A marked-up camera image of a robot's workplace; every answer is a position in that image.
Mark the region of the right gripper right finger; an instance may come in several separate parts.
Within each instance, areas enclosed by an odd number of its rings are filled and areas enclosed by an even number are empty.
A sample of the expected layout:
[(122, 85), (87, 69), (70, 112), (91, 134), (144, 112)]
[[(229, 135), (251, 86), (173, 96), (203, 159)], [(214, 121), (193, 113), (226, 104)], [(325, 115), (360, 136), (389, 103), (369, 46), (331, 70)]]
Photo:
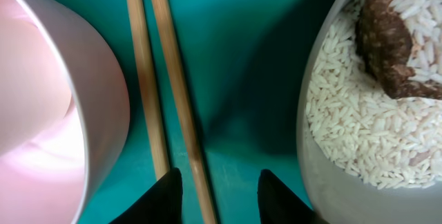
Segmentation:
[(323, 224), (323, 219), (269, 169), (263, 169), (258, 179), (258, 209), (262, 224)]

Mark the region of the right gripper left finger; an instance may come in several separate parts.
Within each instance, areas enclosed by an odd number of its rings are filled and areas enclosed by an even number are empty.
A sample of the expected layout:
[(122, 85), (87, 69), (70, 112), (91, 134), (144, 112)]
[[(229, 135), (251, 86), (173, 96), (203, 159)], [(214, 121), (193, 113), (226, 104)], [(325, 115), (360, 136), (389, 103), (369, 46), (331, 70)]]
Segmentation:
[(110, 224), (182, 224), (182, 195), (182, 175), (174, 167)]

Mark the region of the grey bowl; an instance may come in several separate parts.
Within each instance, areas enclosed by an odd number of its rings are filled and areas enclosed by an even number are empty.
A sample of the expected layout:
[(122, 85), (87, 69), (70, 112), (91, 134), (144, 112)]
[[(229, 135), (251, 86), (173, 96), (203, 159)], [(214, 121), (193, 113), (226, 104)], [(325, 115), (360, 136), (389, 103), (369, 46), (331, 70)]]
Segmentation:
[(328, 223), (440, 223), (441, 183), (427, 189), (365, 185), (333, 165), (314, 142), (305, 106), (314, 62), (336, 15), (350, 0), (335, 0), (318, 32), (302, 78), (296, 121), (298, 162), (313, 209)]

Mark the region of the pink bowl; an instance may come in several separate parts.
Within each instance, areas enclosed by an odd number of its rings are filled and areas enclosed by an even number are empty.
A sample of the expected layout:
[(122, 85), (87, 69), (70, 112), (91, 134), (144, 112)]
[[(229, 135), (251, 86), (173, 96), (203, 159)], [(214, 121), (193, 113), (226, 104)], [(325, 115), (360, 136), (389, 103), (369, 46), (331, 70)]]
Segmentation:
[(1, 222), (76, 223), (122, 152), (126, 82), (55, 0), (1, 0)]

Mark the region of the brown food piece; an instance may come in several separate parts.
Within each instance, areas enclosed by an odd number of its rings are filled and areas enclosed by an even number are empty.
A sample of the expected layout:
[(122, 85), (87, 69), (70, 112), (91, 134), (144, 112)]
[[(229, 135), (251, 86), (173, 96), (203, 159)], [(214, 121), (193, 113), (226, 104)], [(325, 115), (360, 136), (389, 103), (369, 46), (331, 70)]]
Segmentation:
[(365, 0), (356, 22), (356, 53), (365, 71), (392, 99), (424, 97), (441, 99), (440, 82), (415, 82), (415, 70), (407, 65), (412, 36), (404, 21), (390, 8), (393, 0)]

